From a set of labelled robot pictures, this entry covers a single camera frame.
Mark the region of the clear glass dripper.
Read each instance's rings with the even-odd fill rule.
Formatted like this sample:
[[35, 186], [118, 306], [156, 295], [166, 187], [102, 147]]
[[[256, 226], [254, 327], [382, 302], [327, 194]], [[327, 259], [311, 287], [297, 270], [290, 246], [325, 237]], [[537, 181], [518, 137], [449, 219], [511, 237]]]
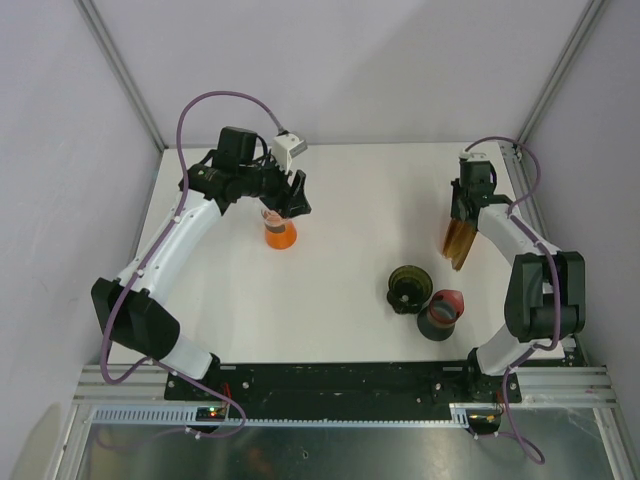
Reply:
[[283, 228], [289, 222], [287, 218], [283, 218], [277, 212], [268, 209], [262, 210], [262, 218], [264, 220], [265, 227], [268, 229]]

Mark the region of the brown coffee filter stack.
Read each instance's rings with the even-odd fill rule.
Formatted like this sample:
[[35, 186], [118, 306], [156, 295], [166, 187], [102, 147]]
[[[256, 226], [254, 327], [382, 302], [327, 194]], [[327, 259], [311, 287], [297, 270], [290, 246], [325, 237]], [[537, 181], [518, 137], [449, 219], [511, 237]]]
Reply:
[[445, 234], [442, 255], [455, 271], [460, 271], [469, 254], [477, 229], [467, 222], [451, 219]]

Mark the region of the orange glass flask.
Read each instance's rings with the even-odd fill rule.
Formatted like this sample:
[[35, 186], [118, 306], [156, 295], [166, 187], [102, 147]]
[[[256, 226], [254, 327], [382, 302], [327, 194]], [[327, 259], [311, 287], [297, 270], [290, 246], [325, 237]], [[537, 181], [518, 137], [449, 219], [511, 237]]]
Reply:
[[286, 250], [297, 240], [297, 230], [293, 222], [289, 222], [279, 229], [268, 229], [264, 224], [264, 238], [267, 245], [275, 250]]

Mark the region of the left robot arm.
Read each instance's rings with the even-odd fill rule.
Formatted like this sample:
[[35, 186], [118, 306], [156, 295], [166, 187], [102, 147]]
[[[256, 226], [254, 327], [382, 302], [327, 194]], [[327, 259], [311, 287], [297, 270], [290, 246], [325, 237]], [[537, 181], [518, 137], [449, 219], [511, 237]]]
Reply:
[[222, 129], [218, 145], [183, 171], [176, 201], [142, 252], [113, 280], [98, 279], [91, 298], [103, 338], [170, 370], [186, 375], [186, 387], [197, 398], [214, 397], [221, 376], [218, 359], [185, 337], [165, 304], [173, 285], [201, 238], [244, 197], [259, 199], [283, 219], [307, 215], [306, 175], [292, 171], [305, 140], [288, 131], [277, 135], [255, 156], [257, 133]]

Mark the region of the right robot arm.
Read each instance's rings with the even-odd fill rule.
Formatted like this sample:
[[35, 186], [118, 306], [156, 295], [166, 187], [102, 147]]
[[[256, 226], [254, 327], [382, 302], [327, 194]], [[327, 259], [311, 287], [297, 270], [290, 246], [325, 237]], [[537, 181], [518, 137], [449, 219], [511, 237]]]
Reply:
[[498, 194], [491, 162], [459, 158], [451, 182], [450, 223], [442, 254], [460, 270], [475, 237], [488, 239], [509, 263], [504, 325], [489, 341], [472, 349], [461, 376], [463, 393], [484, 401], [537, 351], [553, 351], [586, 322], [585, 260], [545, 240], [521, 216], [515, 202]]

